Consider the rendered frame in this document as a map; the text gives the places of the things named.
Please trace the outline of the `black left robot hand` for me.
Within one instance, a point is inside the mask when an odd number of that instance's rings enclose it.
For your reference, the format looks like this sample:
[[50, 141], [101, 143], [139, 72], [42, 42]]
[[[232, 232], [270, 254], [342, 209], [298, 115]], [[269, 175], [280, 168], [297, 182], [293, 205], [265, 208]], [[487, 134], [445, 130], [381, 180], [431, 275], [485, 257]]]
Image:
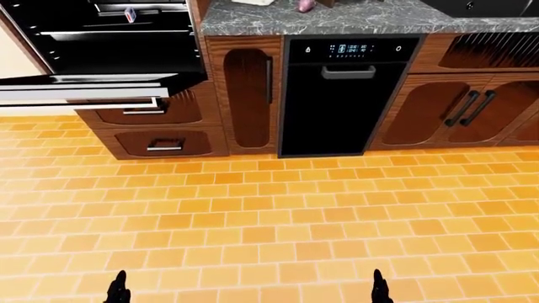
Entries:
[[110, 283], [103, 303], [130, 303], [131, 291], [125, 287], [126, 272], [121, 270]]

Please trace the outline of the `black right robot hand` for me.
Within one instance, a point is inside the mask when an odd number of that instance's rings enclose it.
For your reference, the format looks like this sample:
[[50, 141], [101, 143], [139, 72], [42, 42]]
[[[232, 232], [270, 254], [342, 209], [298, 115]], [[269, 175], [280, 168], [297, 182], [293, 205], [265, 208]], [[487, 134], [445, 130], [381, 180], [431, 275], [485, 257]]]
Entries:
[[394, 303], [389, 296], [387, 281], [383, 278], [379, 269], [374, 270], [373, 279], [371, 303]]

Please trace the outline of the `narrow wooden cabinet door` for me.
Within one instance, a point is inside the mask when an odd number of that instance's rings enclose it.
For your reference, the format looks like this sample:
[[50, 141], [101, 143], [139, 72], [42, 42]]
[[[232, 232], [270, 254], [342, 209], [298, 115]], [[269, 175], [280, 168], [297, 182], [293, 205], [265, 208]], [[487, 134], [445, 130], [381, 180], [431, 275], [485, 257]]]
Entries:
[[283, 38], [208, 36], [205, 42], [229, 152], [275, 154]]

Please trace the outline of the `black built-in oven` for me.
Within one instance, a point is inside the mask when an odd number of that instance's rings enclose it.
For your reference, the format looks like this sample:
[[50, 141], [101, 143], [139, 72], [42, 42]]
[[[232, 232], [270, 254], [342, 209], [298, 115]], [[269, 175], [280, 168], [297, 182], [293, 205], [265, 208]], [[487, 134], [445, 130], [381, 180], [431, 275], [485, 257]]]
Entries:
[[188, 0], [0, 0], [0, 19], [54, 74], [205, 71]]

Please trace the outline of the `black dishwasher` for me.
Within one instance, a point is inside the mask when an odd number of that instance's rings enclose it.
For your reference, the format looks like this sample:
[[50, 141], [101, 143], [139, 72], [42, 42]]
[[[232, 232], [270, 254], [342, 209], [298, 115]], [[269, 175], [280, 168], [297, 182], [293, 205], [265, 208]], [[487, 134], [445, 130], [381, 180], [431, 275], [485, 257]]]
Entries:
[[286, 37], [278, 156], [360, 156], [424, 35]]

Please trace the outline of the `wooden false drawer panel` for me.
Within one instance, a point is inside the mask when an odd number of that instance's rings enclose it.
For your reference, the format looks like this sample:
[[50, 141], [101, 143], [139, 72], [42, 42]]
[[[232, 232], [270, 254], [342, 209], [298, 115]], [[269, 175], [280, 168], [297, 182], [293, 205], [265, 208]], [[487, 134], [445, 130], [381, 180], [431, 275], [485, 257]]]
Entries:
[[410, 72], [539, 72], [539, 32], [427, 35]]

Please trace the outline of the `grey marble countertop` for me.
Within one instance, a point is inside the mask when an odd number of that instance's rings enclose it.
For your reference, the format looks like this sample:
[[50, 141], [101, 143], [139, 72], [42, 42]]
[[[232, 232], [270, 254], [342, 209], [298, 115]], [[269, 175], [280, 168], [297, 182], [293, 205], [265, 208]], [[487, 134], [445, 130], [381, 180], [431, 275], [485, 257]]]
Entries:
[[298, 12], [296, 0], [267, 7], [213, 0], [200, 25], [203, 35], [382, 35], [539, 32], [539, 18], [456, 19], [420, 0], [339, 0]]

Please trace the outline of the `black kitchen sink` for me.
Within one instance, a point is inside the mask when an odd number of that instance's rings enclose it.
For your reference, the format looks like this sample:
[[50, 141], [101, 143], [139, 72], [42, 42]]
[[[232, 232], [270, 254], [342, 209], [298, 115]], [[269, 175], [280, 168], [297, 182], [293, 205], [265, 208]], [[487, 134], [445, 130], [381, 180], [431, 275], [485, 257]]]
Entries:
[[454, 18], [539, 17], [539, 0], [420, 0]]

